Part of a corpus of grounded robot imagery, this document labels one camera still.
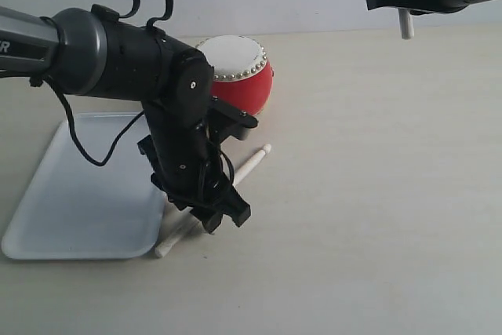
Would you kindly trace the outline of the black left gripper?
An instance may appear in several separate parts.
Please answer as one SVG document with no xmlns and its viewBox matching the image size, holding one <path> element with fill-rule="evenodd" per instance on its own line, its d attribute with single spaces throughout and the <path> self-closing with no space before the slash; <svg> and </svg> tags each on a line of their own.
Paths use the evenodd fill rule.
<svg viewBox="0 0 502 335">
<path fill-rule="evenodd" d="M 194 207 L 191 215 L 207 233 L 221 225 L 224 215 L 240 228 L 250 217 L 250 205 L 233 187 L 234 166 L 207 137 L 205 122 L 183 126 L 160 104 L 143 103 L 142 108 L 150 139 L 138 146 L 168 200 L 178 209 Z"/>
</svg>

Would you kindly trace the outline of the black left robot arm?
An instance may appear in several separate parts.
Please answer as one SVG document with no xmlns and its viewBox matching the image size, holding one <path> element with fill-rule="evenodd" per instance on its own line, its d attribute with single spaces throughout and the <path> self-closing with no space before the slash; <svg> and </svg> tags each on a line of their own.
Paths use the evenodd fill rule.
<svg viewBox="0 0 502 335">
<path fill-rule="evenodd" d="M 213 68 L 201 51 L 100 5 L 51 17 L 2 8 L 1 75 L 47 84 L 61 102 L 70 95 L 139 102 L 150 132 L 138 148 L 167 199 L 208 232 L 223 217 L 237 226 L 250 217 L 220 145 L 245 139 L 258 122 L 211 93 Z"/>
</svg>

